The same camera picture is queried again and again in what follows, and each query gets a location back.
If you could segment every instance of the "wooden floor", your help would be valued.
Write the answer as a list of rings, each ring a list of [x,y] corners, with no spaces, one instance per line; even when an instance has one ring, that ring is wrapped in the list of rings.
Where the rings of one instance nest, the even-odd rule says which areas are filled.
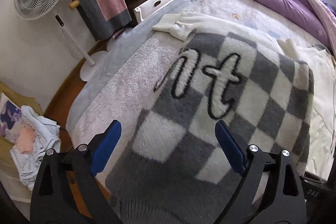
[[[92,50],[91,53],[98,50],[106,50],[105,43],[98,43],[97,46]],[[65,128],[67,122],[68,113],[70,107],[80,93],[80,91],[85,86],[84,81],[79,77],[80,68],[82,67],[84,60],[80,61],[78,65],[73,69],[68,78],[64,81],[53,100],[49,104],[47,110],[44,113],[45,117],[48,117],[54,121],[57,121],[58,124]],[[61,152],[66,152],[72,148],[71,138],[65,130],[60,130],[60,139],[61,139]],[[90,217],[90,213],[85,206],[83,198],[78,189],[73,172],[69,172],[69,183],[73,197],[76,201],[78,210],[81,214]],[[105,198],[108,199],[109,193],[99,184],[100,190],[104,194]]]

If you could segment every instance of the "folded clothes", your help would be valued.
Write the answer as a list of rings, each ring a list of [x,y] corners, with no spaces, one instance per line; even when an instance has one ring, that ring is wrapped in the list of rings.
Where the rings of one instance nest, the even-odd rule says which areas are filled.
[[[10,154],[18,170],[20,181],[32,191],[45,152],[50,148],[60,152],[59,125],[53,120],[39,116],[30,106],[22,106],[21,113],[22,124],[28,124],[34,130],[35,141],[32,150],[22,154],[22,151],[29,150],[33,138],[32,131],[26,126],[27,133],[21,136],[22,132],[20,132]]]

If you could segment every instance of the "blue gripper pad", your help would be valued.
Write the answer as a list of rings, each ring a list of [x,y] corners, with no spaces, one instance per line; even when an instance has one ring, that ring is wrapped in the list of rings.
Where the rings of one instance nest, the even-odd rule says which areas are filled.
[[[244,175],[246,172],[247,143],[241,138],[241,136],[236,134],[231,135],[223,120],[216,123],[215,135],[233,171],[240,175]]]
[[[115,146],[121,137],[121,123],[114,120],[113,124],[105,131],[105,138],[91,155],[91,174],[95,177],[102,172],[109,160]]]

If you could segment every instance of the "fan base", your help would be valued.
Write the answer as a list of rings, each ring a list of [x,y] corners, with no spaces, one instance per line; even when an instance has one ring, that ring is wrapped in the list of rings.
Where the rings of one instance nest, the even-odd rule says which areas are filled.
[[[85,61],[79,73],[80,78],[84,82],[88,82],[88,80],[90,80],[93,77],[98,66],[102,65],[103,61],[105,60],[106,54],[107,54],[107,51],[99,51],[99,52],[96,52],[90,55],[90,57],[94,61],[93,66],[91,66],[88,61]]]

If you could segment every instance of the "metal screw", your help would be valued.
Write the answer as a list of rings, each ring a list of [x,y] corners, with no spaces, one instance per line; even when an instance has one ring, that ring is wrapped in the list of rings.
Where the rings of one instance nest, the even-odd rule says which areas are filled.
[[[285,156],[285,157],[288,157],[289,156],[289,152],[287,150],[282,150],[282,154]]]
[[[78,150],[83,152],[87,149],[87,145],[86,144],[81,144],[79,147],[78,147]]]
[[[53,153],[54,153],[54,150],[52,148],[48,149],[46,152],[48,156],[51,156]]]
[[[250,150],[252,152],[257,152],[259,150],[259,148],[256,145],[253,144],[253,145],[250,145]]]

